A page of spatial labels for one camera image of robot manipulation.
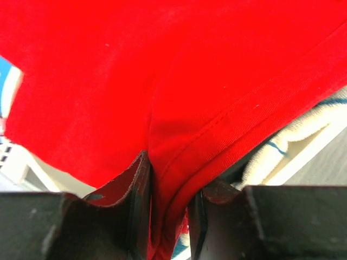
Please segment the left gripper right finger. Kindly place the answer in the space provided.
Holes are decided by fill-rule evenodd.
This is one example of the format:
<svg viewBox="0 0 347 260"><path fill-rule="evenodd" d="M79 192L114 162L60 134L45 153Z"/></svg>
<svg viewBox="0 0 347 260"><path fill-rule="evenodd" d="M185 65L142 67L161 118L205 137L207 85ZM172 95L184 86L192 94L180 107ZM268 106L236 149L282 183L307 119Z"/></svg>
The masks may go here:
<svg viewBox="0 0 347 260"><path fill-rule="evenodd" d="M346 259L344 186L214 181L188 214L193 259Z"/></svg>

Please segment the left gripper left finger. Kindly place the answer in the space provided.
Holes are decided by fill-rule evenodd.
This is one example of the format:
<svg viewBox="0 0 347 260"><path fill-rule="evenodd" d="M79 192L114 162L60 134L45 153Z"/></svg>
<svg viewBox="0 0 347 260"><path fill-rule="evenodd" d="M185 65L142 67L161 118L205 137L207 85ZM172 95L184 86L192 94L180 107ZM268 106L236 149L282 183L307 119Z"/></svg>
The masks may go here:
<svg viewBox="0 0 347 260"><path fill-rule="evenodd" d="M121 175L84 198L1 193L1 259L146 259L150 180L143 151Z"/></svg>

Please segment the red item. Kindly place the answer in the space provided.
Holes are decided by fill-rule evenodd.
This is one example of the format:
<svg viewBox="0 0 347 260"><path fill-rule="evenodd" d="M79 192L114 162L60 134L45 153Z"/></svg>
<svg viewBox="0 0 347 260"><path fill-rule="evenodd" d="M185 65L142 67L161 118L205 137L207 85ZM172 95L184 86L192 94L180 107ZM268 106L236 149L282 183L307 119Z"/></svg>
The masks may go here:
<svg viewBox="0 0 347 260"><path fill-rule="evenodd" d="M193 195L346 85L346 1L1 1L5 136L100 188L154 169L149 258Z"/></svg>

